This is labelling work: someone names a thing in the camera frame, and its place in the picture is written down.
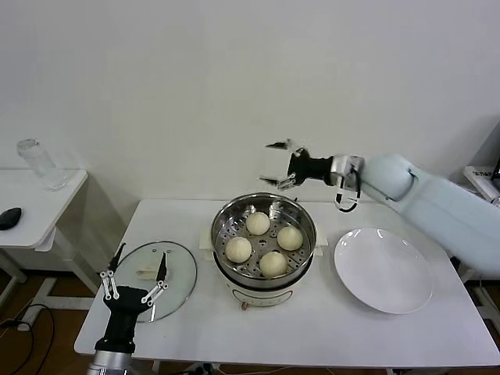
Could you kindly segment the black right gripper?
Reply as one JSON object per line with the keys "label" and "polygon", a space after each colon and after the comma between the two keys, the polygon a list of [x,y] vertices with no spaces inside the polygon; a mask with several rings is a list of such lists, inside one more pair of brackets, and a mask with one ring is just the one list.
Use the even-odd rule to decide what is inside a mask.
{"label": "black right gripper", "polygon": [[325,184],[331,184],[332,156],[329,158],[312,158],[309,153],[303,153],[305,148],[302,145],[290,138],[266,145],[266,148],[291,153],[286,178],[259,177],[261,181],[273,186],[278,191],[291,189],[297,184],[303,184],[307,179],[321,180]]}

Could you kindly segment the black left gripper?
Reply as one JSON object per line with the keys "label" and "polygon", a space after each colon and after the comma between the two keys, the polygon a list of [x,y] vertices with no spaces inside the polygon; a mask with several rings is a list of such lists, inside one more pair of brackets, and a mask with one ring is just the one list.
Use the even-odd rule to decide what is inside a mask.
{"label": "black left gripper", "polygon": [[99,273],[105,295],[104,303],[109,308],[110,317],[104,336],[95,344],[96,351],[134,351],[138,316],[147,311],[148,305],[153,305],[168,288],[166,253],[162,255],[155,286],[150,291],[128,286],[117,287],[114,275],[125,246],[125,243],[120,245],[108,267]]}

